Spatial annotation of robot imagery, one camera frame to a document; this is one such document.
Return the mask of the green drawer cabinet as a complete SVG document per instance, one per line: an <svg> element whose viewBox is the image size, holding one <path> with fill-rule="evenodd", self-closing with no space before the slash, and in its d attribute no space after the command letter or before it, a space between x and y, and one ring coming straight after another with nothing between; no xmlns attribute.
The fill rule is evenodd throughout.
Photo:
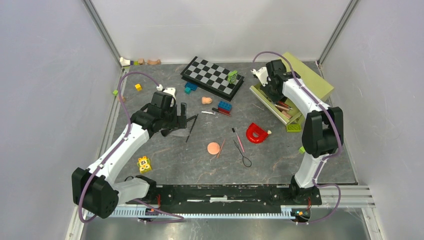
<svg viewBox="0 0 424 240"><path fill-rule="evenodd" d="M300 74L301 80L304 82L306 87L315 94L322 101L327 101L330 97L334 87L323 79L318 73L309 68L305 63L297 59L290 52L285 52L283 55L292 65L293 69ZM288 112L292 118L286 118L279 109L266 97L264 92L260 90L261 84L252 85L249 89L253 95L268 109L271 113L278 118L284 125L287 124L301 124L304 122L305 117L299 111L299 109L293 104L291 100L285 102L292 107Z"/></svg>

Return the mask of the brown lip gloss tube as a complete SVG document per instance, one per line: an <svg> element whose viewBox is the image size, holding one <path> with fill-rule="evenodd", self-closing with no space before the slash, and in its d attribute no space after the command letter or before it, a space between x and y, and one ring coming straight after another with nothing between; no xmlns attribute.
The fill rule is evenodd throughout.
<svg viewBox="0 0 424 240"><path fill-rule="evenodd" d="M275 107L280 111L286 111L287 112L287 111L290 110L290 108L287 108L287 107L284 107L284 106L281 106L281 105L275 105Z"/></svg>

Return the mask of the round peach powder puff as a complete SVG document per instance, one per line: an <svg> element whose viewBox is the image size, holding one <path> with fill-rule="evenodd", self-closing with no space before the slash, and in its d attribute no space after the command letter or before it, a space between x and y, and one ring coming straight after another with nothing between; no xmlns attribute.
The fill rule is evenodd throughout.
<svg viewBox="0 0 424 240"><path fill-rule="evenodd" d="M221 146L217 142L210 142L207 145L207 151L211 155L217 155L221 150Z"/></svg>

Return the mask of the foundation bottle with grey cap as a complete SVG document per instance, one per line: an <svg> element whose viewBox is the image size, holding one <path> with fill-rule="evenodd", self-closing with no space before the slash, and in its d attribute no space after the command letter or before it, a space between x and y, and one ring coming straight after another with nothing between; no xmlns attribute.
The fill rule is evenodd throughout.
<svg viewBox="0 0 424 240"><path fill-rule="evenodd" d="M286 118L288 118L288 119L291 119L292 118L292 116L290 115L290 114L288 114L286 111L282 111L281 112Z"/></svg>

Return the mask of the thin pink lip pencil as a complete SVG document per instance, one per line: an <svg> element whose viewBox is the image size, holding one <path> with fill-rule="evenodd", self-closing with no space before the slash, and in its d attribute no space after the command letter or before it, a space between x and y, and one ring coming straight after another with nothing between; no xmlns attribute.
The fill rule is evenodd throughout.
<svg viewBox="0 0 424 240"><path fill-rule="evenodd" d="M224 140L223 140L222 144L220 145L219 152L218 152L218 154L216 155L216 158L217 158L217 159L220 157L220 154L221 154L221 152L222 152L222 150L223 150L223 148L224 148L225 142L226 142L226 138L224 138Z"/></svg>

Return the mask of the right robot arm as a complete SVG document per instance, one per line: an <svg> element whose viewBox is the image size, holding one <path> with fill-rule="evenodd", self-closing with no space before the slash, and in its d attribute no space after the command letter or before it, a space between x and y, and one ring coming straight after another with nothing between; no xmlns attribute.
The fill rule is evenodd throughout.
<svg viewBox="0 0 424 240"><path fill-rule="evenodd" d="M305 154L292 177L289 199L302 204L318 188L317 180L327 159L340 154L343 145L343 111L319 99L298 75L290 62L282 57L260 69L252 69L260 89L273 103L291 100L305 118L302 146Z"/></svg>

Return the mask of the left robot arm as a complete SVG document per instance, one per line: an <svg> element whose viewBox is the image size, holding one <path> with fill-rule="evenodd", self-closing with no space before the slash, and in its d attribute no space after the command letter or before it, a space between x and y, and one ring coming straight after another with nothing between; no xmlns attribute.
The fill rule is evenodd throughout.
<svg viewBox="0 0 424 240"><path fill-rule="evenodd" d="M153 203L157 190L143 178L117 183L116 178L125 164L143 144L162 129L176 128L176 89L167 87L156 91L150 103L132 115L127 115L127 127L111 147L86 169L76 168L71 175L73 202L78 206L81 222L88 223L83 210L102 219L112 214L120 204L135 199Z"/></svg>

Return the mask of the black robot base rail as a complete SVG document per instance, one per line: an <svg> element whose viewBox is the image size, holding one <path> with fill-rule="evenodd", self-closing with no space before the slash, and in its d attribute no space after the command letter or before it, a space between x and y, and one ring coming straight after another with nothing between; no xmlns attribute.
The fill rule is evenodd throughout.
<svg viewBox="0 0 424 240"><path fill-rule="evenodd" d="M276 214L282 206L322 204L318 188L296 194L286 184L164 184L141 200L173 214Z"/></svg>

